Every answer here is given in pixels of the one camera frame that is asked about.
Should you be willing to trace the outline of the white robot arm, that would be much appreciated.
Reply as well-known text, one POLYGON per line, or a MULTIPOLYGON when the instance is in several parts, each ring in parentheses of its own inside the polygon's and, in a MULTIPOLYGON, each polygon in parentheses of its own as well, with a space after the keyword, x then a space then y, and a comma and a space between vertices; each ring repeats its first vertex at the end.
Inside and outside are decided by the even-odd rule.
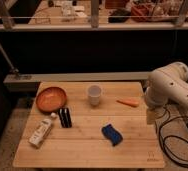
POLYGON ((153 70, 148 76, 148 86, 144 93, 147 109, 147 123, 156 118, 155 110, 163 107, 168 100, 178 103, 188 110, 188 66, 183 62, 173 62, 153 70))

